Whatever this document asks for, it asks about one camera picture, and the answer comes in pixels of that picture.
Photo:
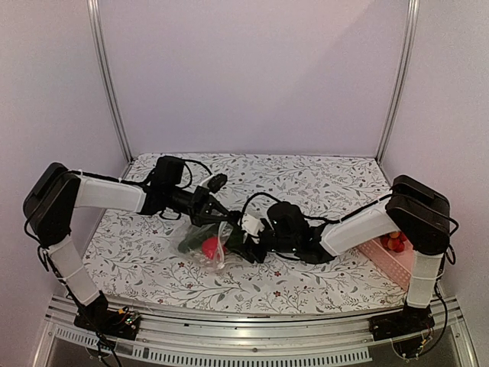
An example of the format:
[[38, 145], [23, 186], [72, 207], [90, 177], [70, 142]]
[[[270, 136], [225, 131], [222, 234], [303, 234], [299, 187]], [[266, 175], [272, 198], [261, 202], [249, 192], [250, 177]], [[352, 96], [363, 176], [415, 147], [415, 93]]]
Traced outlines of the clear polka dot zip bag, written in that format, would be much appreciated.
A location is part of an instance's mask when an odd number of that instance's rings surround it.
[[234, 250], [243, 244], [244, 235], [227, 222], [201, 227], [185, 222], [174, 235], [176, 254], [207, 271], [221, 271], [242, 262]]

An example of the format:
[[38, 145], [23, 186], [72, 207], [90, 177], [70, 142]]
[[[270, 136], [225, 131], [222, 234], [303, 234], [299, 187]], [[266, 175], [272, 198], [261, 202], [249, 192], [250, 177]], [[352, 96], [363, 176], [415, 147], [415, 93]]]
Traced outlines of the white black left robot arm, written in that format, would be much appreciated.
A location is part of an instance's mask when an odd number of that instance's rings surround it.
[[237, 223], [237, 211], [215, 198], [227, 177], [209, 174], [204, 183], [189, 191], [181, 185], [188, 164], [187, 159], [165, 155], [143, 180], [131, 181], [70, 170], [53, 162], [25, 198], [26, 235], [37, 242], [40, 260], [53, 269], [79, 313], [96, 331], [108, 331], [114, 317], [83, 264], [82, 254], [106, 211], [162, 216], [170, 210], [187, 216], [194, 226]]

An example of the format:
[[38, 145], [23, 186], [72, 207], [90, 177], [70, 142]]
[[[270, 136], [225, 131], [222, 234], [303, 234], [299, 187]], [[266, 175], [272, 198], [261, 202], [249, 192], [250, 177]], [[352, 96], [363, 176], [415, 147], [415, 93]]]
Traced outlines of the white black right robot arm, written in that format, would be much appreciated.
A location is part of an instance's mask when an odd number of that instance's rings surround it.
[[403, 310], [395, 317], [401, 333], [411, 333], [425, 319], [439, 269], [457, 224], [450, 217], [446, 196], [407, 175], [396, 177], [390, 192], [341, 219], [323, 218], [311, 226], [309, 217], [287, 201], [278, 200], [264, 218], [241, 212], [238, 228], [244, 233], [252, 261], [269, 252], [286, 253], [311, 265], [330, 262], [348, 250], [394, 232], [406, 236], [414, 251]]

